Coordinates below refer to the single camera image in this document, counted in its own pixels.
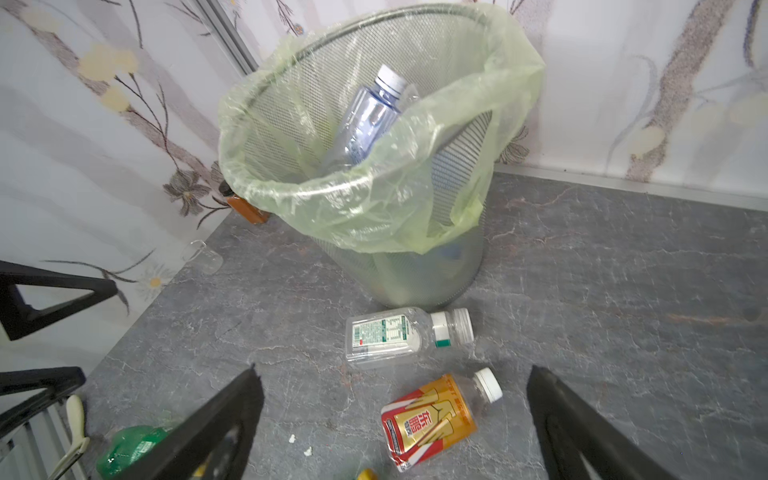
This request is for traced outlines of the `clear bottle green white label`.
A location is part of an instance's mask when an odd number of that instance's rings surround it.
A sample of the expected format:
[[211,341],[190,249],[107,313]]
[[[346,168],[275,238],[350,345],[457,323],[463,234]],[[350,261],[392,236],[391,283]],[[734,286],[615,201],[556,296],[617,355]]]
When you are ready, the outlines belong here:
[[470,313],[465,308],[428,313],[404,307],[348,319],[345,361],[357,369],[381,368],[474,340]]

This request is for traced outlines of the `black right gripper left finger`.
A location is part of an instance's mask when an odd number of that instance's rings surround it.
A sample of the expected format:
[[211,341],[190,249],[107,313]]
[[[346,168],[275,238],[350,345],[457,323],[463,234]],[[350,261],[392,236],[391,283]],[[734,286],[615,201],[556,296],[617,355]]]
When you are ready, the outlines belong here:
[[264,403],[250,366],[118,477],[193,479],[201,471],[204,479],[242,478]]

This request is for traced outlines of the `orange red drink bottle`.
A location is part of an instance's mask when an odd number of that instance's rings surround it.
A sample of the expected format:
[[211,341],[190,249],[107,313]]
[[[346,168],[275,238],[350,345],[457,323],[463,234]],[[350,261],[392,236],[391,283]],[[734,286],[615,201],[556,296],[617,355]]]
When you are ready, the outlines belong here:
[[423,463],[477,431],[477,420],[503,397],[486,367],[466,377],[445,374],[381,409],[389,456],[399,472]]

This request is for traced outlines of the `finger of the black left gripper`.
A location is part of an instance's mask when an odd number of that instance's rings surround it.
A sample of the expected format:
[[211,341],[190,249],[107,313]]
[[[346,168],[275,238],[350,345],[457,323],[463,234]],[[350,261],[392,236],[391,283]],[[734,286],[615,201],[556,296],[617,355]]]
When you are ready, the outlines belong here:
[[1,326],[20,340],[118,294],[114,281],[3,261]]
[[86,382],[79,367],[57,367],[1,373],[1,396],[32,391],[33,395],[1,412],[1,436],[12,433]]

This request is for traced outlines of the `tall clear bottle blue cap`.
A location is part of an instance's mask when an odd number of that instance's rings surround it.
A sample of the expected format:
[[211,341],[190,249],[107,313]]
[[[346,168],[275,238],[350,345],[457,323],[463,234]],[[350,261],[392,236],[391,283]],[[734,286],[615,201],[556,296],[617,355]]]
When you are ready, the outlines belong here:
[[406,87],[403,77],[382,65],[374,86],[359,88],[324,159],[321,176],[351,169],[368,157],[374,143],[400,116],[398,102]]

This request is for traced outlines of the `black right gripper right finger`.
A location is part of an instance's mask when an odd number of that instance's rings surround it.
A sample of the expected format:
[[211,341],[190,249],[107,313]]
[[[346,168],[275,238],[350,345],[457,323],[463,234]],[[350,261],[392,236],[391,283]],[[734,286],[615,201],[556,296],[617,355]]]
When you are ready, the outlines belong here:
[[547,368],[534,365],[526,394],[551,479],[672,479]]

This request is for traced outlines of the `green Sprite bottle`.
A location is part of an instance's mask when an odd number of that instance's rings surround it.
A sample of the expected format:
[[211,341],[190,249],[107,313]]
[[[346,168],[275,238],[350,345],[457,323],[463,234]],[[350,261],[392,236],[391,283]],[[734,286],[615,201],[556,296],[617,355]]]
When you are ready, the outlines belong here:
[[373,470],[365,469],[358,475],[356,480],[378,480],[378,476]]
[[114,479],[123,470],[164,440],[171,428],[147,425],[119,430],[111,439],[107,451],[97,461],[102,479]]

